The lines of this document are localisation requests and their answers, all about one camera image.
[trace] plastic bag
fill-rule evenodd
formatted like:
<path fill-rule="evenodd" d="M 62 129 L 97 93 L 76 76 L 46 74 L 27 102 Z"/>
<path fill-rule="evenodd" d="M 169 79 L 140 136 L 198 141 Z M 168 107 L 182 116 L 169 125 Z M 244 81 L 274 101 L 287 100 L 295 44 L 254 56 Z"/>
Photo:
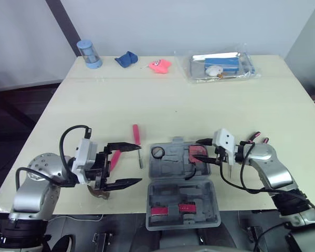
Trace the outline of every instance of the plastic bag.
<path fill-rule="evenodd" d="M 245 44 L 212 52 L 175 52 L 175 60 L 191 83 L 246 80 L 260 76 Z"/>

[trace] gray tool case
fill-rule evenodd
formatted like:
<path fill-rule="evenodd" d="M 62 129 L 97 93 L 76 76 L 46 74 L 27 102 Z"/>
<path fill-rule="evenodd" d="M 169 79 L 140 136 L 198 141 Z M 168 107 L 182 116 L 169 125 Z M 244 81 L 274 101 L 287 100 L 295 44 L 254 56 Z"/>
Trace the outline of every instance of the gray tool case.
<path fill-rule="evenodd" d="M 153 144 L 150 148 L 149 177 L 152 182 L 148 186 L 146 212 L 146 228 L 150 231 L 221 224 L 214 184 L 207 179 L 211 174 L 210 166 L 189 161 L 190 145 L 199 144 L 174 138 L 171 143 Z"/>

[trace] red screwdriver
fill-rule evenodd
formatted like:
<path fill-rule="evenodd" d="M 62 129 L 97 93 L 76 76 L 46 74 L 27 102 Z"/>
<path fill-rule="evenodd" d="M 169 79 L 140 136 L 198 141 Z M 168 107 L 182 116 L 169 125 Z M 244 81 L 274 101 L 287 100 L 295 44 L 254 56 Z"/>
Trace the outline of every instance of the red screwdriver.
<path fill-rule="evenodd" d="M 135 140 L 135 144 L 136 145 L 140 145 L 141 142 L 140 142 L 140 134 L 139 134 L 139 127 L 137 124 L 133 124 L 133 135 L 134 135 L 134 140 Z M 140 166 L 140 169 L 143 168 L 143 165 L 142 165 L 142 160 L 141 160 L 141 153 L 140 153 L 140 149 L 138 150 L 138 155 L 139 155 L 139 166 Z"/>

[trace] white wall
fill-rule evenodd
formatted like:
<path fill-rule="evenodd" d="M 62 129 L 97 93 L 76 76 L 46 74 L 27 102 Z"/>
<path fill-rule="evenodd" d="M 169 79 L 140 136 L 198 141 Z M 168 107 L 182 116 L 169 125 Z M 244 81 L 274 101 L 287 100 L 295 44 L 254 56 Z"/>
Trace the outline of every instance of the white wall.
<path fill-rule="evenodd" d="M 172 55 L 248 43 L 286 56 L 315 0 L 62 0 L 101 55 Z M 57 82 L 75 59 L 44 0 L 0 0 L 0 90 Z"/>
<path fill-rule="evenodd" d="M 315 93 L 315 11 L 287 55 L 286 62 L 305 89 Z"/>
<path fill-rule="evenodd" d="M 44 0 L 0 0 L 0 90 L 61 82 L 75 58 Z"/>
<path fill-rule="evenodd" d="M 172 55 L 248 44 L 286 56 L 315 0 L 62 0 L 81 38 L 101 55 Z"/>

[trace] pink screwdriver handle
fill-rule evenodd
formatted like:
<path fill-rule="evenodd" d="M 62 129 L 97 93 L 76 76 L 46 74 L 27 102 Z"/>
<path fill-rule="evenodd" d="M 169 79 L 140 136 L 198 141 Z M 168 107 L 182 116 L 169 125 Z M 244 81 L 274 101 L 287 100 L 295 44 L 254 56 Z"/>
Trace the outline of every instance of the pink screwdriver handle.
<path fill-rule="evenodd" d="M 137 124 L 133 124 L 133 135 L 136 145 L 140 145 L 140 134 L 139 134 L 139 127 Z"/>
<path fill-rule="evenodd" d="M 119 160 L 120 154 L 121 154 L 121 152 L 120 152 L 119 150 L 116 151 L 116 152 L 113 154 L 113 156 L 112 156 L 112 158 L 111 158 L 111 168 L 110 168 L 110 171 L 112 171 L 112 170 L 114 169 L 114 167 L 116 166 L 116 164 L 117 164 L 117 162 L 118 162 L 118 160 Z"/>

